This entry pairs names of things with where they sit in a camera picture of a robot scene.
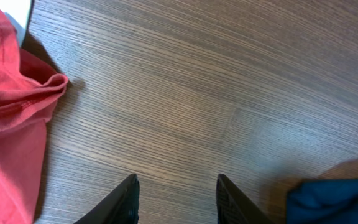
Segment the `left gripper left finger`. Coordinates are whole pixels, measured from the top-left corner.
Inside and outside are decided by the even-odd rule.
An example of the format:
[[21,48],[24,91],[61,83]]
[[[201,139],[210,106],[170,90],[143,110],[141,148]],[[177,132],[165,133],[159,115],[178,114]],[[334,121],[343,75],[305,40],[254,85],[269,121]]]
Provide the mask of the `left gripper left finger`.
[[140,183],[130,174],[75,224],[138,224]]

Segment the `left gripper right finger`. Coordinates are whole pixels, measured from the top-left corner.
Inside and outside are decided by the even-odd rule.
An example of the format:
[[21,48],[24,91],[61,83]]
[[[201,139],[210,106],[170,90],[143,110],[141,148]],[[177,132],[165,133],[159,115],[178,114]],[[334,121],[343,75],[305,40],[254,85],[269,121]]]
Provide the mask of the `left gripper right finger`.
[[216,184],[218,224],[273,224],[226,175],[219,174]]

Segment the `blue t-shirt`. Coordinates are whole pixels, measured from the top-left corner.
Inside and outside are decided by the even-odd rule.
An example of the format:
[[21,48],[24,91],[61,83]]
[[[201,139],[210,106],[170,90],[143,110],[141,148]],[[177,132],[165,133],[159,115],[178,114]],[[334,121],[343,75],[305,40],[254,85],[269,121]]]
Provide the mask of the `blue t-shirt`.
[[358,224],[358,179],[303,182],[286,206],[287,224]]

